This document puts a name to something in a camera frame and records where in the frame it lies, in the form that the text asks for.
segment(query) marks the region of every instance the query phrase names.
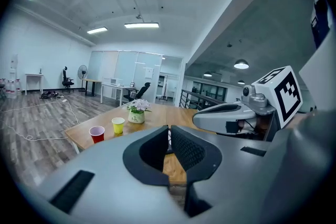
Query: black office chair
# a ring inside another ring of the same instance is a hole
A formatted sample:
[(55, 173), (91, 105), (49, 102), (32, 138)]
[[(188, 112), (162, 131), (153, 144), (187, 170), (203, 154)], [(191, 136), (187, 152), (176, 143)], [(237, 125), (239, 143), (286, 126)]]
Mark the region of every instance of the black office chair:
[(73, 79), (67, 78), (66, 70), (68, 70), (67, 67), (65, 67), (65, 69), (63, 69), (63, 81), (62, 81), (62, 85), (66, 88), (66, 90), (68, 90), (70, 92), (71, 91), (70, 86), (74, 85), (74, 83), (72, 82)]
[(143, 96), (143, 94), (146, 92), (146, 90), (149, 88), (150, 86), (150, 82), (146, 82), (145, 86), (141, 88), (141, 90), (135, 95), (135, 97), (131, 97), (132, 96), (132, 92), (130, 92), (130, 94), (124, 95), (124, 97), (126, 99), (128, 99), (130, 102), (133, 101), (134, 99), (141, 99), (141, 97)]

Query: standing fan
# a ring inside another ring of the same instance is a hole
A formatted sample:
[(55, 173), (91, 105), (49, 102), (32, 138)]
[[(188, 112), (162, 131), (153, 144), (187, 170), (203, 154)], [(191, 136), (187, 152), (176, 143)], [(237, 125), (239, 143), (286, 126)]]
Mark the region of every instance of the standing fan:
[(80, 92), (85, 92), (85, 89), (83, 88), (83, 79), (86, 78), (88, 74), (88, 68), (86, 66), (80, 66), (78, 68), (77, 75), (82, 80), (82, 88), (79, 90)]

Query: window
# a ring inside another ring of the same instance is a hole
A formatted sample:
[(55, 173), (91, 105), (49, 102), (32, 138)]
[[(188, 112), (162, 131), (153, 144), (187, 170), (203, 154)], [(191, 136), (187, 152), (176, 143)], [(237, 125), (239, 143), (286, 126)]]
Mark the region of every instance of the window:
[(226, 90), (227, 89), (223, 87), (194, 82), (192, 92), (224, 101)]

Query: plastic cup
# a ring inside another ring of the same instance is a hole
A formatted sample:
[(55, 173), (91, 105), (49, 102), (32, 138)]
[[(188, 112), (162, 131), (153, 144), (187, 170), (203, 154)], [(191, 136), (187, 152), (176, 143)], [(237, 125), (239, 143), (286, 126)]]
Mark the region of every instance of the plastic cup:
[(123, 118), (112, 119), (114, 134), (122, 134), (125, 120)]
[(89, 133), (93, 139), (93, 142), (96, 144), (98, 142), (104, 141), (105, 129), (102, 126), (95, 126), (89, 130)]

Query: desk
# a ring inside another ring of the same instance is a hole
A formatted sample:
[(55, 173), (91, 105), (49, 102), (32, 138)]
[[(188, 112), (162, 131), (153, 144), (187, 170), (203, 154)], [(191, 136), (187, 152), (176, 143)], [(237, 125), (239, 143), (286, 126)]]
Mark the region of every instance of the desk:
[[(202, 131), (193, 124), (193, 115), (197, 110), (160, 104), (151, 104), (150, 110), (152, 112), (145, 112), (145, 122), (143, 124), (136, 124), (128, 122), (129, 111), (126, 105), (122, 105), (91, 120), (76, 125), (65, 132), (72, 140), (78, 153), (77, 146), (85, 150), (93, 145), (93, 140), (89, 134), (89, 129), (93, 126), (103, 126), (105, 128), (105, 140), (113, 139), (114, 131), (111, 120), (116, 117), (125, 119), (123, 135), (162, 125), (168, 125), (169, 127), (171, 127), (171, 125), (182, 125)], [(163, 173), (169, 176), (171, 184), (186, 184), (186, 173), (174, 154), (166, 155)]]
[(25, 89), (25, 94), (27, 96), (27, 78), (28, 77), (39, 77), (40, 78), (40, 92), (41, 94), (43, 93), (43, 88), (42, 88), (42, 79), (43, 79), (43, 74), (32, 74), (32, 73), (26, 73), (26, 89)]
[(87, 95), (87, 91), (88, 91), (88, 82), (90, 81), (90, 82), (92, 82), (92, 89), (91, 89), (91, 95), (92, 96), (95, 96), (95, 86), (96, 86), (96, 83), (101, 83), (101, 81), (99, 81), (99, 80), (94, 80), (94, 79), (82, 79), (82, 80), (84, 80), (84, 81), (86, 81), (86, 84), (85, 84), (85, 95)]
[(119, 102), (119, 106), (122, 106), (122, 96), (123, 96), (123, 90), (132, 90), (135, 89), (135, 87), (121, 87), (121, 86), (116, 86), (116, 85), (112, 85), (112, 84), (105, 84), (102, 83), (101, 85), (101, 91), (100, 91), (100, 103), (103, 104), (103, 89), (104, 87), (111, 87), (113, 89), (118, 89), (120, 90), (120, 102)]

